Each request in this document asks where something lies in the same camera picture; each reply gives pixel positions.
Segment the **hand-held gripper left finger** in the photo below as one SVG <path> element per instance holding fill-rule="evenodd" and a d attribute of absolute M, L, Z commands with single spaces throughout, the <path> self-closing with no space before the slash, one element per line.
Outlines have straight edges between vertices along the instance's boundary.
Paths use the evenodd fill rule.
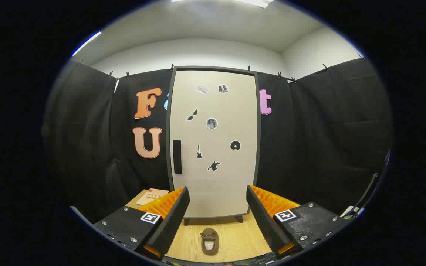
<path fill-rule="evenodd" d="M 138 209 L 121 207 L 93 226 L 125 248 L 161 260 L 168 253 L 190 203 L 186 186 Z"/>

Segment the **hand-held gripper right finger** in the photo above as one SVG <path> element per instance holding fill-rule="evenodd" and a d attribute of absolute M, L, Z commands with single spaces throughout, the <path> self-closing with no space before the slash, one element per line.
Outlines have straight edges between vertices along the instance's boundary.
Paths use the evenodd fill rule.
<path fill-rule="evenodd" d="M 246 201 L 279 259 L 313 249 L 350 224 L 317 203 L 298 204 L 253 185 L 246 188 Z"/>

